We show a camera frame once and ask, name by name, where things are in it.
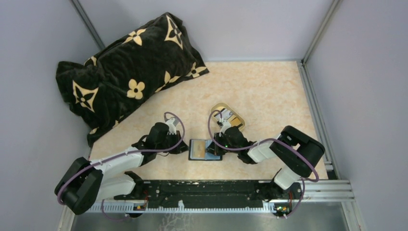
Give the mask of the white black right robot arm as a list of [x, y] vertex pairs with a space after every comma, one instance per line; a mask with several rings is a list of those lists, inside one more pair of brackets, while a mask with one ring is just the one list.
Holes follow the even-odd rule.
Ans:
[[206, 151], [216, 156], [236, 153], [246, 164], [258, 164], [279, 158], [284, 167], [279, 170], [270, 183], [274, 194], [287, 191], [298, 180], [319, 181], [315, 167], [325, 153], [325, 147], [293, 126], [286, 126], [276, 138], [262, 141], [249, 141], [237, 127], [223, 128], [212, 136]]

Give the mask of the black leather card wallet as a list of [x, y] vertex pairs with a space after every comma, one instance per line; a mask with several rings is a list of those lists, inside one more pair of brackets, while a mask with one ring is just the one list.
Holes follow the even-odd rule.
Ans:
[[214, 155], [207, 151], [212, 143], [211, 140], [190, 139], [189, 161], [222, 161], [222, 156]]

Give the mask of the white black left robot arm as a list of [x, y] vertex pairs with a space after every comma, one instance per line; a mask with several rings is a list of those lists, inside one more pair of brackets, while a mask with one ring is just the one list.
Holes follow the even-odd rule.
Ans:
[[188, 145], [175, 125], [158, 122], [149, 134], [124, 151], [89, 161], [76, 159], [57, 184], [54, 193], [58, 203], [67, 206], [74, 214], [88, 211], [95, 202], [119, 197], [139, 197], [143, 181], [133, 168], [153, 161], [158, 154], [180, 154]]

